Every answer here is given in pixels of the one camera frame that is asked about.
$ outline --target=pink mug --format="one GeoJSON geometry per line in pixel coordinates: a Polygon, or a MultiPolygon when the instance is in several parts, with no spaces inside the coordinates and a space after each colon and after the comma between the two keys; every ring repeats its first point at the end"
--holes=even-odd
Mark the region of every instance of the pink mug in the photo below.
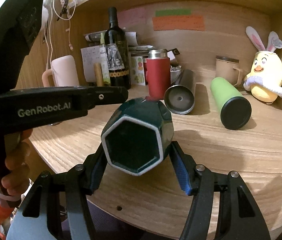
{"type": "Polygon", "coordinates": [[[51,63],[51,68],[42,75],[44,87],[49,87],[48,77],[52,75],[56,87],[76,87],[79,86],[77,69],[74,58],[71,55],[56,58],[51,63]]]}

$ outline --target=green water bottle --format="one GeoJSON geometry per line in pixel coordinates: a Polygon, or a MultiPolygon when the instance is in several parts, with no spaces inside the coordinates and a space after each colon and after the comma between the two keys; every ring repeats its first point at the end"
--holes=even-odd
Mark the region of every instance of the green water bottle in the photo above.
{"type": "Polygon", "coordinates": [[[225,128],[230,130],[242,128],[251,117],[250,102],[222,77],[212,80],[210,89],[225,128]]]}

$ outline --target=white rim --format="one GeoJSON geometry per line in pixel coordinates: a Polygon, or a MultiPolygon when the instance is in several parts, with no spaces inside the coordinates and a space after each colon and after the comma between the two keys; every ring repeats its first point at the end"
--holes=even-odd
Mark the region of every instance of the white rim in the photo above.
{"type": "Polygon", "coordinates": [[[133,176],[141,176],[142,174],[144,174],[144,173],[146,173],[147,171],[153,169],[155,166],[157,166],[159,163],[161,163],[161,162],[163,161],[163,148],[162,148],[162,141],[161,141],[161,136],[160,136],[159,129],[158,129],[157,127],[155,127],[154,125],[152,125],[152,124],[143,122],[143,121],[141,121],[141,120],[135,119],[135,118],[130,117],[130,116],[123,116],[123,117],[121,117],[119,120],[117,120],[117,121],[101,136],[101,142],[102,142],[102,146],[103,146],[103,149],[104,149],[104,152],[105,152],[106,159],[108,160],[108,163],[109,163],[112,167],[117,168],[117,169],[119,169],[119,170],[121,170],[121,171],[124,171],[125,173],[128,173],[128,174],[133,175],[133,176]],[[159,159],[158,161],[156,161],[155,163],[153,163],[152,165],[150,165],[149,167],[147,167],[146,169],[142,170],[142,171],[139,172],[139,173],[131,172],[131,171],[125,170],[124,168],[121,168],[121,167],[119,167],[119,166],[114,165],[114,164],[111,162],[111,160],[110,160],[109,152],[108,152],[108,149],[107,149],[107,146],[106,146],[106,143],[105,143],[105,138],[106,138],[106,136],[107,136],[110,132],[112,132],[116,127],[118,127],[119,124],[121,124],[121,123],[124,122],[124,121],[133,122],[133,123],[136,123],[136,124],[140,124],[141,126],[150,128],[151,130],[155,131],[155,134],[156,134],[156,137],[157,137],[160,159],[159,159]]]}

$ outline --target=human hand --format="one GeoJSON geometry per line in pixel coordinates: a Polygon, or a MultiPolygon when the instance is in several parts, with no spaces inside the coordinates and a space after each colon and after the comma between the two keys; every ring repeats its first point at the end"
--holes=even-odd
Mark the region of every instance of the human hand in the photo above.
{"type": "Polygon", "coordinates": [[[5,159],[5,165],[11,173],[3,177],[1,183],[11,196],[21,195],[29,187],[30,169],[24,162],[25,157],[30,153],[30,147],[23,140],[29,138],[31,133],[32,129],[23,131],[20,136],[20,143],[5,159]]]}

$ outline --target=pink sticky note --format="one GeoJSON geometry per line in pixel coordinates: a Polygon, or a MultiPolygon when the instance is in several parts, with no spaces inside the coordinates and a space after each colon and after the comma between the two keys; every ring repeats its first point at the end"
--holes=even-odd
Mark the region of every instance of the pink sticky note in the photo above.
{"type": "Polygon", "coordinates": [[[120,27],[130,27],[137,24],[145,24],[145,8],[138,7],[118,12],[120,27]]]}

